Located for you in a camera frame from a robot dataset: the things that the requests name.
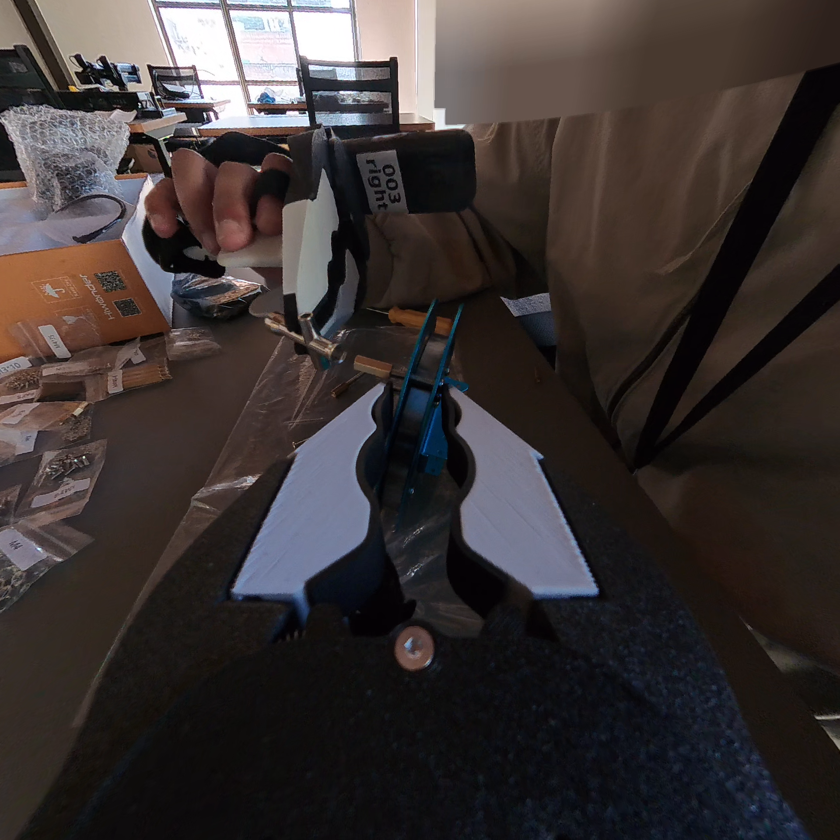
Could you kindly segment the black chair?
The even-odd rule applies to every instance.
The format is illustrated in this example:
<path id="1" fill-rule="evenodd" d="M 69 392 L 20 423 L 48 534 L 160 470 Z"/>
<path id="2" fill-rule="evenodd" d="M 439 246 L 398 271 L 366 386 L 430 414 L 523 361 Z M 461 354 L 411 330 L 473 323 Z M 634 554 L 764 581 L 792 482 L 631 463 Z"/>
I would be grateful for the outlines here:
<path id="1" fill-rule="evenodd" d="M 342 139 L 401 131 L 398 60 L 327 61 L 300 58 L 309 127 Z"/>

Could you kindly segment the person's right forearm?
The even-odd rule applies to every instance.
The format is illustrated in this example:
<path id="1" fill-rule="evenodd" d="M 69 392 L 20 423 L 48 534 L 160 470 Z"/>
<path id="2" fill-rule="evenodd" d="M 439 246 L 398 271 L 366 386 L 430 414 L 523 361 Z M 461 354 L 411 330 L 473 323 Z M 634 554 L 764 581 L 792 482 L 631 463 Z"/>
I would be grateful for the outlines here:
<path id="1" fill-rule="evenodd" d="M 364 304 L 421 310 L 492 289 L 504 298 L 548 290 L 545 226 L 459 213 L 377 214 L 365 219 L 371 255 Z"/>

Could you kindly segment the person's right hand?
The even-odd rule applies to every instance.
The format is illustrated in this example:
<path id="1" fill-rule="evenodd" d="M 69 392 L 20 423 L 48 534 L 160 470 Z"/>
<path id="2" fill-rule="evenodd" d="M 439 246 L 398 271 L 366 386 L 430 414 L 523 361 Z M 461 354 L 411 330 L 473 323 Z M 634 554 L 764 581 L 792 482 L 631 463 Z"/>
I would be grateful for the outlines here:
<path id="1" fill-rule="evenodd" d="M 180 219 L 212 256 L 239 251 L 256 235 L 280 236 L 283 200 L 264 195 L 252 204 L 259 175 L 268 173 L 290 175 L 291 158 L 270 153 L 257 171 L 239 162 L 217 166 L 194 150 L 175 151 L 171 177 L 159 181 L 145 200 L 143 242 L 148 253 L 161 262 L 163 241 L 176 235 Z"/>

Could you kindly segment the blue metal disc assembly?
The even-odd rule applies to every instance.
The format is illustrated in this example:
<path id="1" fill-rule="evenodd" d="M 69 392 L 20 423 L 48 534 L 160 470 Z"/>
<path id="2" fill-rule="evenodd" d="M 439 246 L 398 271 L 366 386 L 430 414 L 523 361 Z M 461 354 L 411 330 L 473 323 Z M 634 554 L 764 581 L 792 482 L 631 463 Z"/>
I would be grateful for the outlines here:
<path id="1" fill-rule="evenodd" d="M 386 461 L 390 461 L 394 455 L 400 437 L 405 437 L 411 446 L 411 458 L 399 507 L 401 515 L 414 495 L 417 475 L 439 476 L 446 465 L 448 444 L 443 429 L 443 397 L 447 389 L 454 387 L 460 392 L 467 392 L 469 388 L 465 382 L 449 375 L 455 350 L 455 333 L 464 310 L 463 304 L 458 306 L 451 325 L 444 331 L 446 342 L 434 375 L 424 378 L 419 373 L 428 342 L 437 324 L 437 309 L 438 299 L 434 299 L 423 317 L 413 353 L 402 376 L 402 387 L 385 440 Z"/>

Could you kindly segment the white foam insert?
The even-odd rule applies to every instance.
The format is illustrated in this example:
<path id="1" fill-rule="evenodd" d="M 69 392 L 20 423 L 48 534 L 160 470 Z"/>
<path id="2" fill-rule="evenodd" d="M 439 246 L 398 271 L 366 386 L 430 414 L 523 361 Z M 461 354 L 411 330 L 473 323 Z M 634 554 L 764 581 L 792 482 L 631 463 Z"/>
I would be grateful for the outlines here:
<path id="1" fill-rule="evenodd" d="M 10 256 L 58 247 L 91 245 L 121 238 L 140 207 L 147 177 L 115 182 L 54 211 L 38 205 L 26 186 L 1 191 L 1 254 Z"/>

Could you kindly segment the silver cross wrench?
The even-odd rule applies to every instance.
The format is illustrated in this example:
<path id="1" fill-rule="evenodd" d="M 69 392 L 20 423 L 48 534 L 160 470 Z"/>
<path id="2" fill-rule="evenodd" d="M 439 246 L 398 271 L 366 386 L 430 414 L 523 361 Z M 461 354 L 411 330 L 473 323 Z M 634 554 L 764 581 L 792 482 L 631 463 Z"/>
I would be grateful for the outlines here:
<path id="1" fill-rule="evenodd" d="M 327 371 L 341 364 L 347 358 L 344 346 L 321 335 L 309 312 L 297 316 L 299 330 L 296 332 L 287 325 L 285 315 L 272 312 L 263 318 L 264 324 L 272 333 L 289 339 L 295 346 L 308 354 L 316 369 Z"/>

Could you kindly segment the pile of small hardware bags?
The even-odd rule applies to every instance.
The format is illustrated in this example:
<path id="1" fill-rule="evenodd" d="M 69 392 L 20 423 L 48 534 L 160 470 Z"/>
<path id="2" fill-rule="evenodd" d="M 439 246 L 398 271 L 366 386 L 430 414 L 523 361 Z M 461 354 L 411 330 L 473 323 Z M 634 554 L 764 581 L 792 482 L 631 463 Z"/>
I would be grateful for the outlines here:
<path id="1" fill-rule="evenodd" d="M 104 467 L 107 440 L 92 435 L 96 405 L 168 382 L 171 362 L 220 350 L 209 329 L 174 329 L 2 374 L 2 467 L 39 458 L 27 489 L 2 490 L 2 610 L 91 542 L 67 520 L 88 504 Z"/>

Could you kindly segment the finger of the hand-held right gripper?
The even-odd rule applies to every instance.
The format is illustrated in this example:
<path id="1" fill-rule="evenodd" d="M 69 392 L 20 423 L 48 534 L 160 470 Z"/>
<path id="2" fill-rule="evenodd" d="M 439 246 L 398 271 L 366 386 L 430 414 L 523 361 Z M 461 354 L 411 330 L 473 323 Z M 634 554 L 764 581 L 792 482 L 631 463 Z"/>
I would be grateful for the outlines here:
<path id="1" fill-rule="evenodd" d="M 330 275 L 327 294 L 320 301 L 320 330 L 341 330 L 356 309 L 360 273 L 353 257 L 345 257 L 342 270 L 335 260 L 329 267 L 336 271 Z"/>
<path id="2" fill-rule="evenodd" d="M 329 266 L 338 262 L 344 268 L 344 246 L 339 245 L 338 258 L 333 259 L 332 236 L 340 226 L 340 218 L 327 172 L 320 173 L 314 199 L 289 203 L 283 210 L 283 303 L 290 329 L 298 331 L 298 315 L 313 315 L 321 335 L 333 340 L 339 330 L 320 330 L 320 301 L 327 294 Z"/>

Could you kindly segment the orange cardboard box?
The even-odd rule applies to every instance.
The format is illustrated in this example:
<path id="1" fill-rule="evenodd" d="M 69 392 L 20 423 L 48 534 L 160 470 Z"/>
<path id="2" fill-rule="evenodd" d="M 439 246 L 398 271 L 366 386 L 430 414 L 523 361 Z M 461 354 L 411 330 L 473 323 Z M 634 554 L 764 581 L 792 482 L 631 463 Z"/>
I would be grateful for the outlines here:
<path id="1" fill-rule="evenodd" d="M 52 325 L 70 350 L 70 334 L 91 323 L 92 338 L 112 343 L 161 333 L 172 325 L 171 272 L 157 266 L 142 237 L 144 201 L 154 185 L 151 176 L 126 175 L 118 181 L 147 177 L 135 217 L 121 238 L 2 255 L 2 362 L 31 355 L 14 335 L 19 322 Z"/>

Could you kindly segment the large paned window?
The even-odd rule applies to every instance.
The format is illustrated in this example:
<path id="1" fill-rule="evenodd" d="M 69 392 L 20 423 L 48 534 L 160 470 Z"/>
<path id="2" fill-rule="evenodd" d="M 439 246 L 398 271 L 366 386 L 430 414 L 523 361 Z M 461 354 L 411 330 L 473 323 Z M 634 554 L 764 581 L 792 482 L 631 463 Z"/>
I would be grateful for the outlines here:
<path id="1" fill-rule="evenodd" d="M 300 99 L 299 59 L 361 58 L 352 1 L 151 2 L 168 56 L 194 67 L 205 99 L 224 115 L 255 112 L 263 93 Z"/>

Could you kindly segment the orange handled screwdriver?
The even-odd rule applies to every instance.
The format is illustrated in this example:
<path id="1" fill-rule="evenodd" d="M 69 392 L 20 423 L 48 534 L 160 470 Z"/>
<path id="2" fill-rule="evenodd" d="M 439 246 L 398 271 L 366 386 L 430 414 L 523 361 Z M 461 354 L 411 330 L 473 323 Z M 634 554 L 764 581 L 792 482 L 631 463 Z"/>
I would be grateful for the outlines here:
<path id="1" fill-rule="evenodd" d="M 393 307 L 388 310 L 381 308 L 369 308 L 371 312 L 377 312 L 386 315 L 389 322 L 397 326 L 402 326 L 408 329 L 419 331 L 427 318 L 426 311 L 417 311 L 412 309 L 403 309 Z M 449 335 L 453 328 L 454 320 L 447 317 L 436 316 L 434 320 L 433 331 L 437 335 Z"/>

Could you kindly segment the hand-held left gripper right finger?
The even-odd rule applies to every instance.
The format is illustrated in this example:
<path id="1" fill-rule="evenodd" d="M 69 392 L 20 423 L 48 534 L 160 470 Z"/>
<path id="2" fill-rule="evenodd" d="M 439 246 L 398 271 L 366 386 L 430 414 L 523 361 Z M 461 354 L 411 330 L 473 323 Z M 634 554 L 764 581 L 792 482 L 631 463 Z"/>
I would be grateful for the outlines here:
<path id="1" fill-rule="evenodd" d="M 595 598 L 598 584 L 539 451 L 451 387 L 442 395 L 447 469 L 457 486 L 446 571 L 487 619 L 502 605 Z"/>

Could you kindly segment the dark bag of parts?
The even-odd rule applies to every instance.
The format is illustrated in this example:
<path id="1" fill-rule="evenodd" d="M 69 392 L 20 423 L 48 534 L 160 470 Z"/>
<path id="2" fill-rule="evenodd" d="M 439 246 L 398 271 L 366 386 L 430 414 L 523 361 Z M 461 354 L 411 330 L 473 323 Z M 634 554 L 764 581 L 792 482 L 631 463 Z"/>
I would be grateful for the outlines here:
<path id="1" fill-rule="evenodd" d="M 258 282 L 232 276 L 182 274 L 174 276 L 171 297 L 194 316 L 227 321 L 246 314 L 265 289 Z"/>

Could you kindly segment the clear plastic bag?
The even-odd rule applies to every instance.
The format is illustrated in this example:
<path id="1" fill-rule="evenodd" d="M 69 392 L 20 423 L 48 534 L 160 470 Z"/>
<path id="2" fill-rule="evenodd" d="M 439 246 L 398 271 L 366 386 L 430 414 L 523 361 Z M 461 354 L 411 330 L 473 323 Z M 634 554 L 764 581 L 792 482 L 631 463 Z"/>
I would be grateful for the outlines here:
<path id="1" fill-rule="evenodd" d="M 356 355 L 391 362 L 394 371 L 406 371 L 417 334 L 392 325 L 348 330 L 342 337 L 348 358 L 332 371 L 317 371 L 308 357 L 298 355 L 290 341 L 281 339 L 248 398 L 221 455 L 204 486 L 165 549 L 155 571 L 164 573 L 186 547 L 217 516 L 278 459 L 292 454 L 366 391 L 375 379 L 365 376 L 339 397 L 332 389 L 354 373 Z M 402 453 L 394 452 L 392 472 L 383 496 L 385 543 L 409 597 L 421 600 L 418 587 L 443 578 L 449 512 L 454 485 L 445 476 L 419 475 L 416 491 L 420 510 L 406 507 L 401 517 Z"/>

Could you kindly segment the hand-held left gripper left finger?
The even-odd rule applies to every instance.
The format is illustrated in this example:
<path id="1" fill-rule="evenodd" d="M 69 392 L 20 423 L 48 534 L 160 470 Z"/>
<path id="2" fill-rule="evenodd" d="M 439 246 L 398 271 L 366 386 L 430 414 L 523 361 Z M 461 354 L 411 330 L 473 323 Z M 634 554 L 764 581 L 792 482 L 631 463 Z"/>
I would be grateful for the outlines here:
<path id="1" fill-rule="evenodd" d="M 302 634 L 323 604 L 362 636 L 413 616 L 386 551 L 378 493 L 392 425 L 392 385 L 376 385 L 291 460 L 231 589 L 236 600 L 290 608 L 279 638 Z"/>

